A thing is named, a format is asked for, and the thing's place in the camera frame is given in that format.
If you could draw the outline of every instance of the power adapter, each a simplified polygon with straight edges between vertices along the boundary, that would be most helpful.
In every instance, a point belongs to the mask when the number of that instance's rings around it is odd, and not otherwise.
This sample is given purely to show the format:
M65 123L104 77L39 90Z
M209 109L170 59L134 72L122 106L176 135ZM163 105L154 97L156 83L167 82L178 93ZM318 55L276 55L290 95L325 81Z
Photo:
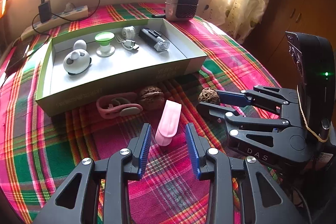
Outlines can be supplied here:
M51 19L51 5L50 0L42 2L39 5L39 15L41 23L46 22Z

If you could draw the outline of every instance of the striped fabric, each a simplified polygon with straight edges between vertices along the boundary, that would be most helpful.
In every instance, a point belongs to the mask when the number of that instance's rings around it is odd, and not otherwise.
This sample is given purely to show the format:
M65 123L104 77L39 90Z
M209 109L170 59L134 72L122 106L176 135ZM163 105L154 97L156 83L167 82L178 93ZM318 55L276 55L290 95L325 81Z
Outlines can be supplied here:
M122 4L100 7L91 18L50 30L52 36L113 21L149 18L163 13L161 4ZM111 156L139 134L144 122L153 127L146 173L129 183L132 219L136 224L205 223L209 182L198 181L192 172L184 129L193 122L199 135L212 147L241 157L226 148L223 125L205 121L196 111L203 88L239 92L253 85L278 86L254 57L219 29L195 17L174 23L207 55L198 73L158 83L165 98L182 104L177 135L167 147L154 139L161 113L144 111L131 117L103 120L95 103L48 117L35 102L41 54L35 53L4 84L0 97L0 186L26 223L31 223L64 178L82 158ZM33 47L44 40L36 36ZM273 117L254 107L236 108L250 117ZM237 183L233 180L235 221L240 223ZM101 189L99 222L104 188Z

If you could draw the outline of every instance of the wooden cabinet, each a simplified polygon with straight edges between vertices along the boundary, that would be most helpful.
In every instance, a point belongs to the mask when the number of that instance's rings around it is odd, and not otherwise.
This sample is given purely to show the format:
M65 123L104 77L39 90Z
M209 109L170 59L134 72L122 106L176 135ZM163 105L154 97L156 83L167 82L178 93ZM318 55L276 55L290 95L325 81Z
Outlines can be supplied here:
M296 66L285 31L327 38L336 49L336 0L270 0L261 24L243 46L286 88L295 88Z

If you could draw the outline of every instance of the pink plastic object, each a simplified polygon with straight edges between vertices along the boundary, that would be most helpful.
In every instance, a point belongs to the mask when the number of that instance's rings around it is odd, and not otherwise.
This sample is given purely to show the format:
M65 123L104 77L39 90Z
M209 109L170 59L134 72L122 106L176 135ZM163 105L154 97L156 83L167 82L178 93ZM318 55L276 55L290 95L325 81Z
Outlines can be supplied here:
M139 104L132 104L137 94L134 92L112 94L100 97L97 102L99 114L104 119L114 119L119 116L128 116L140 113L143 108Z
M167 100L157 127L155 140L161 146L169 145L177 132L182 105Z

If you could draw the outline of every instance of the open box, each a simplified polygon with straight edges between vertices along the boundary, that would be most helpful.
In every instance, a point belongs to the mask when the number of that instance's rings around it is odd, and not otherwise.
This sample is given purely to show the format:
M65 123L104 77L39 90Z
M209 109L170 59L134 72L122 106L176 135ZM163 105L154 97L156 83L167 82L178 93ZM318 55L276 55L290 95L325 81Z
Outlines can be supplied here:
M114 54L109 57L96 54L97 34L105 31L117 34L129 26L135 27L138 50L127 51L114 39ZM145 27L161 33L170 42L169 49L157 52L145 43L138 36L139 30ZM69 75L63 68L63 60L79 39L87 43L92 62L84 72ZM128 92L196 72L206 58L196 44L164 19L126 20L87 27L52 38L46 48L36 102L49 116L93 102L103 95Z

